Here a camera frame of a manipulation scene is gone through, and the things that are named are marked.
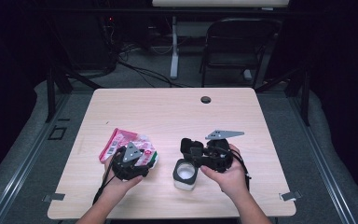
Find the table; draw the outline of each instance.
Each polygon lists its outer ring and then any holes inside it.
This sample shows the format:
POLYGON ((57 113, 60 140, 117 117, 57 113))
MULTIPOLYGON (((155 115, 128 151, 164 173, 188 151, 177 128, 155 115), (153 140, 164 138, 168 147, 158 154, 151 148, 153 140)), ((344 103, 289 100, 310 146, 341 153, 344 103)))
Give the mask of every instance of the table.
MULTIPOLYGON (((289 0, 153 0, 153 7, 262 7, 272 10, 274 7, 287 7, 289 0)), ((177 21, 172 17, 172 62, 170 78, 178 78, 179 54, 177 48, 177 21)))
POLYGON ((292 201, 279 197, 290 190, 253 89, 99 89, 91 98, 56 190, 65 197, 51 202, 48 217, 80 218, 91 207, 104 172, 98 156, 115 128, 147 135, 159 160, 109 218, 238 217, 232 201, 203 173, 193 191, 173 185, 172 171, 183 158, 181 139, 206 144, 205 136, 216 129, 245 132, 228 142, 241 150, 252 176, 250 191, 266 215, 288 217, 296 212, 292 201), (204 104, 202 96, 212 101, 204 104))

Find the pink package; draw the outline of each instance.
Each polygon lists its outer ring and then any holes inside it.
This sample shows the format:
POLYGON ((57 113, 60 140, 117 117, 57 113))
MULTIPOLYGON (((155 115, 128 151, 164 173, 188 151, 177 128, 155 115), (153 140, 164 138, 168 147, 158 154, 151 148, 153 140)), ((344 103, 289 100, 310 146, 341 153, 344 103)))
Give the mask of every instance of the pink package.
POLYGON ((115 154, 118 148, 121 148, 123 146, 126 147, 129 142, 133 142, 133 144, 137 148, 145 150, 142 157, 139 158, 139 160, 135 163, 135 166, 147 165, 152 160, 156 161, 154 163, 156 165, 158 160, 158 154, 147 136, 120 130, 118 128, 113 131, 112 136, 110 137, 105 148, 101 152, 99 156, 100 162, 104 163, 108 157, 115 154))

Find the hand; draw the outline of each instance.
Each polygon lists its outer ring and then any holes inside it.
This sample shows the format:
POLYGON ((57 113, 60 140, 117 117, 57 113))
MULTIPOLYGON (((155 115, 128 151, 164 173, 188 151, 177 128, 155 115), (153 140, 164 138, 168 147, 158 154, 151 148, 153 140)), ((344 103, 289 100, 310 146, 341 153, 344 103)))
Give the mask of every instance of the hand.
MULTIPOLYGON (((240 150, 229 144, 231 150, 235 150, 240 153, 240 150)), ((239 196, 249 195, 249 191, 246 188, 245 172, 239 161, 235 158, 231 164, 231 167, 224 173, 217 173, 213 169, 207 166, 201 166, 201 171, 212 180, 219 184, 220 189, 231 199, 235 200, 239 196)))
MULTIPOLYGON (((114 173, 111 170, 107 170, 109 168, 109 163, 113 159, 113 156, 110 156, 104 163, 105 173, 108 173, 107 181, 109 181, 114 173)), ((120 202, 121 199, 126 195, 127 191, 141 182, 143 177, 141 175, 136 176, 135 178, 129 181, 122 181, 116 177, 114 177, 103 189, 103 193, 101 198, 107 198, 110 202, 120 202)))

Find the chair backrest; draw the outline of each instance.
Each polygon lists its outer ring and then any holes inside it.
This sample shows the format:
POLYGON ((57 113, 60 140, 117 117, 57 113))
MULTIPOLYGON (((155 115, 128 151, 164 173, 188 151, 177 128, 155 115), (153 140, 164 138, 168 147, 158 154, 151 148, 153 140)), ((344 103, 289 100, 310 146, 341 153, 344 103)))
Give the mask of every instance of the chair backrest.
POLYGON ((279 33, 281 22, 271 19, 225 18, 214 22, 207 31, 207 43, 216 39, 246 39, 265 43, 279 33))

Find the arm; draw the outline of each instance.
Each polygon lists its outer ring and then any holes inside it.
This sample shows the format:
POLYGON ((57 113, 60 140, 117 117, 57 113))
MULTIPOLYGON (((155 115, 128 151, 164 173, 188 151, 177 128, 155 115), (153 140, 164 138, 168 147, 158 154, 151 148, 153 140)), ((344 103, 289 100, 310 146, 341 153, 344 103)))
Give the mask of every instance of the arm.
MULTIPOLYGON (((109 166, 112 157, 108 158, 104 164, 105 171, 109 166)), ((108 180, 113 177, 113 171, 109 170, 108 180)), ((83 215, 77 223, 104 223, 110 211, 123 199, 127 191, 141 182, 142 177, 137 176, 129 181, 121 181, 113 178, 112 181, 103 189, 98 201, 83 215)))
MULTIPOLYGON (((229 145, 232 150, 240 152, 229 145)), ((234 160, 231 167, 220 174, 207 166, 201 166, 201 171, 219 184, 220 189, 234 202, 240 213, 241 223, 270 223, 261 208, 252 197, 245 183, 245 173, 241 164, 234 160)))

